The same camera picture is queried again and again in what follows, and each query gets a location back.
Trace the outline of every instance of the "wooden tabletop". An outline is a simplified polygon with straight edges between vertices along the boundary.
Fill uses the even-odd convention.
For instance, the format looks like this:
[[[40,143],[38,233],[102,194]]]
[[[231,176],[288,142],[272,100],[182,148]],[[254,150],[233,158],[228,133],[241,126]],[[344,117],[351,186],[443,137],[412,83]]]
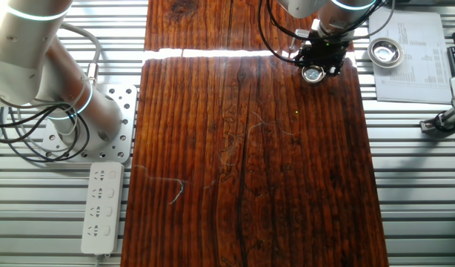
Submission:
[[[257,5],[149,1],[122,266],[388,266],[353,54],[305,83]]]

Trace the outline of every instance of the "power strip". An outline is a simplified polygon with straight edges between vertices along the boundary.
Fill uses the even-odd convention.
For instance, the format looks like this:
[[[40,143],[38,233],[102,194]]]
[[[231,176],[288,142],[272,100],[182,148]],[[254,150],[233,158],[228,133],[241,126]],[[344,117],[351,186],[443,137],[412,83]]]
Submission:
[[[117,248],[124,166],[118,162],[91,165],[81,251],[110,254]]]

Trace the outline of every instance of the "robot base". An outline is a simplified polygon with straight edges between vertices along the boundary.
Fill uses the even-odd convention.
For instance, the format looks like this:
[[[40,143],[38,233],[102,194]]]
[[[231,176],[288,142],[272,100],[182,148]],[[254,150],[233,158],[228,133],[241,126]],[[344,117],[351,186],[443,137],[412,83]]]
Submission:
[[[137,89],[133,85],[109,85],[99,84],[97,90],[101,93],[110,96],[122,112],[121,129],[117,136],[107,142],[107,144],[97,151],[83,151],[78,156],[69,159],[66,162],[120,162],[124,163],[130,158],[130,150],[132,146],[132,137],[134,134],[134,122],[137,103]],[[58,137],[58,133],[53,126],[53,123],[48,120],[44,131],[43,147],[50,149],[66,148],[66,144]]]

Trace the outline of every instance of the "paper sheet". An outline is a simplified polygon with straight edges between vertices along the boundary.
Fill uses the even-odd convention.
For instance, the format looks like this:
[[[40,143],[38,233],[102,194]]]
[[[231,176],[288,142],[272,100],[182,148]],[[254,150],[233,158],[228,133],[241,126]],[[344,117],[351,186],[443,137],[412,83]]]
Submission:
[[[389,16],[380,8],[369,18],[369,31],[378,29]],[[396,40],[404,47],[404,62],[395,68],[373,65],[379,101],[448,104],[451,100],[451,77],[437,13],[395,11],[389,24],[371,37]]]

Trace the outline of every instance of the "wire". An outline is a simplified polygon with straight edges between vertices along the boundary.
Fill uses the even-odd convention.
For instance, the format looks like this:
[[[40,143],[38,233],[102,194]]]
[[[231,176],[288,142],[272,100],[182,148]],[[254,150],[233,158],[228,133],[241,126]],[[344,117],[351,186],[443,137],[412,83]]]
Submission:
[[[264,36],[264,33],[262,31],[262,25],[261,25],[261,19],[260,19],[260,16],[261,16],[261,9],[262,9],[262,0],[259,0],[259,9],[257,10],[257,27],[259,28],[259,33],[260,33],[260,38],[262,39],[262,41],[264,42],[264,45],[267,47],[267,49],[275,56],[277,57],[278,59],[282,60],[283,62],[287,62],[287,63],[292,63],[292,64],[296,64],[297,61],[296,60],[292,60],[292,59],[288,59],[288,58],[285,58],[283,56],[280,56],[276,51],[274,51],[272,49],[272,47],[270,47],[270,45],[267,43],[267,40],[265,39],[265,36]]]
[[[394,10],[396,9],[396,0],[392,0],[392,5],[391,5],[391,12],[389,13],[389,17],[388,19],[385,20],[384,24],[379,27],[377,30],[375,30],[374,32],[372,33],[369,33],[365,36],[357,36],[357,37],[354,37],[354,38],[351,38],[351,39],[346,39],[345,41],[353,41],[353,40],[359,40],[359,39],[366,39],[366,38],[369,38],[371,36],[373,36],[374,34],[378,33],[379,31],[381,31],[382,29],[384,29],[384,27],[389,23],[389,21],[392,19],[392,15],[393,15],[393,12]]]
[[[20,113],[20,109],[17,108],[17,116],[19,118],[19,121],[21,120],[21,113]],[[21,131],[23,132],[23,134],[26,134],[27,133],[27,130],[25,129],[25,127],[23,125],[20,125],[21,127]],[[41,150],[45,151],[45,152],[62,152],[62,151],[66,151],[66,148],[61,148],[61,149],[49,149],[49,148],[44,148],[43,146],[41,146],[39,143],[35,142],[30,136],[27,137],[28,141],[32,142],[33,145],[35,145],[37,148],[40,148]]]
[[[101,255],[96,255],[96,263],[94,264],[94,267],[99,267],[100,262],[101,262]]]
[[[257,27],[259,28],[259,33],[260,33],[260,38],[262,39],[262,41],[264,42],[264,45],[265,47],[267,47],[267,49],[275,56],[277,57],[278,59],[282,60],[283,62],[287,62],[287,63],[292,63],[292,64],[295,64],[295,65],[298,65],[300,67],[302,66],[306,66],[308,62],[310,62],[310,60],[306,61],[299,61],[299,60],[295,60],[295,59],[289,59],[289,58],[286,58],[284,56],[280,56],[274,49],[272,49],[272,47],[268,44],[267,42],[267,39],[265,38],[264,36],[264,32],[262,30],[262,24],[261,24],[261,9],[262,9],[262,0],[259,0],[259,9],[257,10]],[[322,57],[317,57],[315,58],[314,60],[320,60],[320,59],[328,59],[330,57],[333,57],[333,56],[336,56],[336,55],[339,55],[339,54],[342,54],[344,53],[344,51],[338,51],[336,53],[332,53],[331,55],[328,55],[328,56],[322,56]]]
[[[0,124],[0,128],[5,128],[5,127],[13,127],[13,126],[16,126],[16,125],[20,125],[20,124],[23,124],[25,122],[29,122],[30,120],[32,119],[35,119],[35,118],[38,118],[39,116],[43,115],[43,114],[46,114],[48,113],[48,111],[53,112],[55,109],[58,108],[58,105],[54,105],[52,107],[48,107],[48,108],[45,108],[44,110],[38,112],[37,114],[31,116],[31,117],[28,117],[26,119],[23,119],[22,121],[20,122],[16,122],[16,123],[8,123],[8,124]]]
[[[9,107],[21,108],[21,109],[41,108],[41,107],[46,107],[46,106],[67,104],[66,102],[45,102],[43,104],[36,104],[36,105],[15,105],[13,103],[8,102],[7,100],[5,100],[3,98],[0,98],[0,101]]]
[[[84,93],[84,84],[86,81],[89,81],[89,78],[86,78],[84,79],[84,82],[83,82],[83,85],[82,85],[82,88],[81,88],[81,92],[79,93],[78,97],[76,97],[76,99],[74,100],[73,104],[71,104],[71,106],[67,109],[67,110],[64,110],[64,112],[67,112],[71,109],[73,109],[74,111],[76,110],[74,108],[74,106],[76,105],[76,103],[81,99],[83,93]],[[35,99],[37,101],[41,101],[41,102],[45,102],[45,100],[40,100],[40,99]],[[20,114],[20,109],[17,108],[17,114],[19,115],[19,120],[21,120],[21,114]],[[62,133],[62,132],[59,132],[59,134],[63,135],[63,136],[69,136],[71,135],[74,130],[76,129],[76,127],[78,126],[78,116],[76,116],[76,111],[74,112],[73,116],[76,117],[76,122],[73,123],[73,127],[71,128],[71,130],[68,132],[68,133]],[[21,130],[23,131],[24,134],[27,133],[27,130],[25,130],[25,128],[23,127],[23,125],[21,125]],[[31,139],[31,137],[28,137],[28,140],[30,142],[32,142],[36,147],[42,149],[43,151],[46,151],[46,152],[62,152],[62,151],[65,151],[66,148],[62,148],[62,149],[48,149],[48,148],[44,148],[42,146],[40,146],[38,143],[34,142],[33,139]]]
[[[10,114],[10,118],[12,119],[12,122],[15,122],[15,117],[14,117],[14,115],[13,115],[12,108],[9,109],[9,114]],[[71,119],[71,122],[72,122],[73,124],[75,124],[75,121],[73,120],[73,118],[70,117],[70,119]],[[5,128],[2,128],[2,130],[3,130],[4,138],[5,138],[5,139],[8,139],[7,131],[5,130]],[[17,132],[17,134],[18,134],[19,136],[21,136],[20,130],[19,130],[17,127],[15,127],[15,131]],[[65,152],[64,152],[61,156],[56,157],[55,159],[51,159],[51,158],[49,158],[49,157],[46,157],[46,156],[41,155],[38,151],[36,151],[36,150],[27,142],[27,140],[23,139],[22,141],[23,141],[23,143],[24,143],[24,144],[25,144],[25,145],[26,145],[34,154],[36,154],[37,156],[40,156],[42,159],[45,159],[45,160],[30,159],[30,158],[28,158],[28,157],[26,157],[26,156],[23,156],[23,155],[21,155],[21,154],[13,147],[12,144],[8,144],[8,145],[10,146],[10,148],[13,150],[13,152],[15,152],[15,154],[17,154],[17,155],[19,155],[19,156],[21,155],[20,157],[22,157],[23,159],[25,159],[25,160],[27,160],[27,161],[30,161],[30,162],[41,162],[41,163],[45,163],[45,162],[55,162],[55,161],[59,161],[59,160],[62,159],[64,156],[68,155],[68,154],[71,152],[71,150],[73,150],[74,146],[75,146],[76,143],[78,142],[78,131],[76,130],[76,132],[75,132],[74,140],[73,140],[72,145],[71,145],[69,148],[63,149],[63,151],[65,151]]]
[[[11,144],[11,143],[14,143],[14,142],[20,142],[22,141],[23,139],[27,138],[29,135],[32,134],[32,132],[34,132],[36,130],[36,128],[38,127],[38,125],[41,124],[41,122],[48,116],[50,115],[51,111],[47,112],[44,116],[42,116],[38,122],[35,124],[35,127],[34,128],[31,128],[30,131],[23,135],[23,136],[20,136],[19,138],[16,138],[16,139],[8,139],[8,138],[5,138],[5,139],[0,139],[0,143],[4,143],[4,144]]]
[[[281,26],[277,20],[275,20],[275,17],[273,16],[272,14],[272,7],[271,7],[271,4],[269,2],[270,0],[267,0],[267,9],[268,9],[268,12],[269,12],[269,16],[270,16],[270,21],[273,25],[275,25],[276,27],[278,27],[283,33],[291,36],[291,37],[294,37],[295,39],[298,39],[298,40],[302,40],[302,41],[316,41],[316,40],[326,40],[326,39],[335,39],[335,38],[341,38],[342,36],[345,35],[345,33],[351,31],[351,30],[354,30],[356,29],[358,26],[360,26],[362,23],[364,23],[366,21],[366,19],[368,19],[368,17],[374,13],[374,11],[376,11],[377,9],[379,9],[380,7],[382,7],[386,1],[377,1],[371,8],[368,12],[366,12],[361,18],[359,18],[356,22],[354,22],[350,27],[348,27],[347,29],[344,30],[344,32],[342,33],[337,33],[337,34],[333,34],[333,35],[330,35],[330,36],[324,36],[324,37],[301,37],[301,36],[298,36],[296,35],[295,33],[291,32],[290,30],[284,28],[283,26]],[[391,6],[391,13],[389,14],[389,17],[388,19],[386,20],[386,22],[376,31],[374,31],[373,33],[369,33],[368,35],[366,36],[357,36],[357,37],[354,37],[354,38],[351,38],[351,39],[346,39],[345,41],[353,41],[353,40],[357,40],[357,39],[364,39],[364,38],[369,38],[371,37],[372,35],[378,33],[380,30],[382,30],[388,23],[389,21],[391,20],[392,18],[392,15],[393,15],[393,12],[394,12],[394,9],[395,9],[395,4],[396,4],[396,0],[392,0],[392,6]]]
[[[281,26],[277,20],[275,20],[275,17],[273,16],[272,14],[272,6],[269,2],[269,0],[267,0],[267,10],[268,10],[268,13],[269,13],[269,16],[270,16],[270,21],[271,23],[278,27],[283,33],[291,36],[291,37],[294,37],[295,39],[299,39],[299,40],[302,40],[302,41],[317,41],[317,40],[326,40],[326,39],[335,39],[335,38],[341,38],[345,35],[345,33],[347,33],[348,31],[351,31],[351,30],[354,30],[355,28],[357,28],[358,26],[360,26],[362,23],[364,23],[366,21],[366,19],[374,12],[376,11],[379,7],[381,7],[382,5],[384,5],[385,1],[377,1],[371,8],[368,12],[366,12],[363,16],[361,16],[356,22],[354,22],[350,27],[346,28],[342,33],[337,33],[337,34],[333,34],[333,35],[330,35],[330,36],[324,36],[324,37],[302,37],[302,36],[298,36],[296,35],[295,33],[291,32],[290,30],[284,28],[283,26]]]
[[[101,56],[101,50],[102,50],[101,43],[99,42],[99,40],[92,33],[88,32],[87,30],[74,26],[74,25],[71,25],[71,24],[68,24],[66,22],[62,23],[61,28],[65,29],[65,30],[70,30],[74,33],[78,33],[78,34],[81,34],[82,36],[88,37],[89,40],[91,40],[91,42],[94,43],[94,45],[96,46],[96,53],[94,54],[93,63],[97,64],[97,62],[99,61],[99,57]]]
[[[84,145],[81,147],[81,149],[79,149],[77,152],[75,152],[72,156],[67,156],[69,154],[69,151],[71,151],[74,146],[76,145],[77,143],[77,140],[79,138],[79,133],[77,132],[77,129],[76,129],[76,132],[75,132],[75,139],[73,141],[73,144],[68,148],[68,152],[67,153],[63,153],[61,156],[58,156],[56,157],[55,159],[50,159],[46,156],[43,156],[41,155],[40,153],[38,153],[37,151],[33,150],[32,148],[30,148],[30,144],[26,143],[25,145],[27,145],[28,148],[30,148],[31,151],[33,151],[37,156],[40,156],[42,159],[44,160],[39,160],[39,159],[31,159],[23,154],[21,154],[20,152],[18,152],[11,143],[9,143],[8,145],[10,146],[10,148],[12,149],[13,152],[15,152],[15,154],[17,154],[18,156],[20,156],[22,159],[25,159],[27,161],[30,161],[30,162],[40,162],[40,163],[48,163],[48,162],[57,162],[57,161],[65,161],[65,160],[69,160],[69,159],[72,159],[74,158],[75,156],[78,156],[80,153],[82,153],[82,151],[84,151],[87,147],[87,144],[89,143],[89,140],[90,140],[90,132],[89,132],[89,127],[87,126],[85,120],[78,114],[79,116],[79,119],[81,120],[85,130],[86,130],[86,141],[84,143]],[[7,136],[7,132],[5,131],[5,128],[2,128],[2,132],[4,134],[4,138],[5,139],[8,139],[8,136]]]

